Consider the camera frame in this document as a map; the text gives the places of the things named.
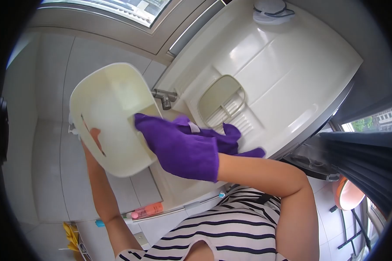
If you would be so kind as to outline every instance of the striped shirt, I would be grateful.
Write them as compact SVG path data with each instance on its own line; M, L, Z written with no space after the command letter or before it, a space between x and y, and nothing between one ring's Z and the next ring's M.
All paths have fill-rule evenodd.
M219 261L285 261L276 252L279 215L279 198L234 185L218 205L186 218L148 251L126 249L116 261L184 260L198 241Z

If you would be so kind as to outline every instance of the faucet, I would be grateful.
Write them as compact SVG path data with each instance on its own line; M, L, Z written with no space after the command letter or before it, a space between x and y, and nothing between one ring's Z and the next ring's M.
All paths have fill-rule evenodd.
M151 94L154 98L161 99L162 109L165 111L171 109L171 102L175 102L177 100L176 92L152 89Z

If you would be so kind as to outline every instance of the pink bottle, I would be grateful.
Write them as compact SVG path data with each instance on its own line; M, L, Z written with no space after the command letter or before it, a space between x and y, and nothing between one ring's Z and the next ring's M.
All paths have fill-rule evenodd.
M157 202L145 207L135 209L135 211L131 213L131 217L132 219L146 218L160 212L162 212L162 203Z

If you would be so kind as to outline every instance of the purple glove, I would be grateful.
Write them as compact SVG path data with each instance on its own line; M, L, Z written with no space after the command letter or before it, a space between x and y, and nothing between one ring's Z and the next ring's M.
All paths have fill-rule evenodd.
M149 149L154 152L162 168L179 177L217 181L218 152L243 157L264 157L261 148L238 153L240 131L231 124L223 124L225 135L212 129L192 133L189 118L180 116L173 122L144 114L135 114L135 127L142 132Z
M235 155L238 153L237 141L241 138L241 133L234 125L223 123L222 126L224 128L225 135L221 135L212 129L200 129L200 132L192 133L189 122L190 119L185 115L179 116L172 121L172 123L175 123L182 133L194 134L203 137L215 137L218 152L220 153L228 155Z
M172 122L141 113L135 114L135 127L142 132L165 171L188 179L217 181L219 159L215 137L185 134Z

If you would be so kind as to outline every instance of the white bucket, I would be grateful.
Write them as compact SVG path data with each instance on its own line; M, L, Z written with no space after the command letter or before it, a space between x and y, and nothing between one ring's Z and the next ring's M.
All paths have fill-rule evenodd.
M128 177L157 157L134 125L134 114L161 116L141 73L128 63L115 63L84 78L70 98L70 113L81 139L110 174ZM89 130L98 128L101 150Z

